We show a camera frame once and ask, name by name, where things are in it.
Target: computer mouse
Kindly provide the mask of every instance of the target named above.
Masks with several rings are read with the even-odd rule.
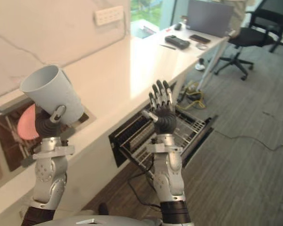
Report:
[[[179,31],[181,29],[181,23],[175,25],[174,30]]]

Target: smartphone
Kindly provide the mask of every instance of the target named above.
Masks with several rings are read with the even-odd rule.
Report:
[[[205,38],[203,38],[203,37],[201,37],[201,36],[198,36],[198,35],[196,35],[196,34],[191,35],[189,38],[192,39],[192,40],[194,40],[194,41],[203,43],[203,44],[208,44],[208,43],[211,41],[210,39],[205,39]]]

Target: laptop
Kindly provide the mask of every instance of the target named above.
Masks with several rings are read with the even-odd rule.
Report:
[[[216,2],[190,0],[186,28],[218,37],[226,36],[233,7]]]

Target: white desk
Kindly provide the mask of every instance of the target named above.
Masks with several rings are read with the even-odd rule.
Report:
[[[208,48],[206,50],[198,49],[196,47],[197,42],[189,39],[189,37],[193,34],[196,34],[196,35],[199,35],[201,37],[204,37],[206,39],[211,40],[211,42],[207,44]],[[149,39],[148,40],[149,42],[153,42],[153,43],[157,43],[157,44],[166,44],[165,37],[167,35],[176,35],[178,38],[183,39],[183,40],[188,40],[191,43],[190,46],[187,49],[182,50],[182,52],[187,57],[190,56],[190,57],[201,58],[208,51],[211,51],[212,49],[215,48],[214,55],[213,55],[209,65],[206,67],[206,70],[204,71],[202,79],[199,82],[199,85],[197,87],[197,90],[200,90],[202,87],[204,87],[206,85],[210,76],[212,76],[211,70],[213,69],[213,66],[216,64],[217,60],[220,58],[220,56],[224,52],[225,47],[227,45],[227,41],[229,40],[229,37],[219,38],[219,37],[216,37],[216,36],[213,36],[213,35],[188,30],[188,29],[185,28],[185,24],[182,24],[181,30],[179,30],[179,31],[174,30],[174,26],[172,26],[170,29],[164,29],[161,32],[159,32],[155,35],[152,35],[152,36],[150,36],[146,39]],[[181,78],[181,80],[179,81],[181,86],[178,86],[178,87],[181,88],[184,82],[185,82],[185,76],[183,76]],[[180,90],[176,89],[174,91],[174,93],[176,95],[178,95],[179,91]]]
[[[69,139],[69,143],[75,145],[75,154],[67,157],[68,183],[57,217],[82,208],[126,166],[117,168],[108,135],[148,103],[152,83],[157,79],[177,81],[176,97],[186,72],[204,54],[193,42],[183,51],[158,45],[164,32],[145,40],[126,37],[64,68],[82,104],[96,120]],[[186,32],[174,33],[184,38],[185,34],[190,35]],[[211,40],[209,48],[218,46],[225,38],[212,37]],[[22,199],[27,201],[34,183],[32,165],[0,188],[0,225],[20,224]]]

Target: wall socket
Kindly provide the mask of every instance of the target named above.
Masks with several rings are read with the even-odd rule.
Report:
[[[109,24],[111,22],[121,20],[124,17],[124,7],[115,6],[95,12],[95,23],[97,26]]]

